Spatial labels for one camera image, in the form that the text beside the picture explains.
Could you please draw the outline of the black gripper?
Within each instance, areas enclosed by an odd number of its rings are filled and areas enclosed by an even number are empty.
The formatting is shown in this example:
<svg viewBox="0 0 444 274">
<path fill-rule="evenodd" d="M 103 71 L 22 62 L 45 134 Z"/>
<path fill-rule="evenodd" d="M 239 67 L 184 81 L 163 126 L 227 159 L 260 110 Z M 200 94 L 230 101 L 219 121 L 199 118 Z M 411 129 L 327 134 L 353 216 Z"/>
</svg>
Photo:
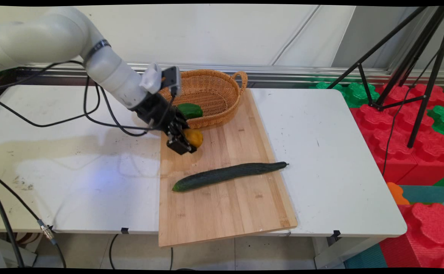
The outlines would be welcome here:
<svg viewBox="0 0 444 274">
<path fill-rule="evenodd" d="M 167 134 L 166 145 L 179 155 L 197 151 L 190 144 L 184 129 L 189 129 L 186 118 L 181 111 L 166 100 L 161 94 L 147 95 L 142 102 L 131 109 L 137 116 L 151 128 Z"/>
</svg>

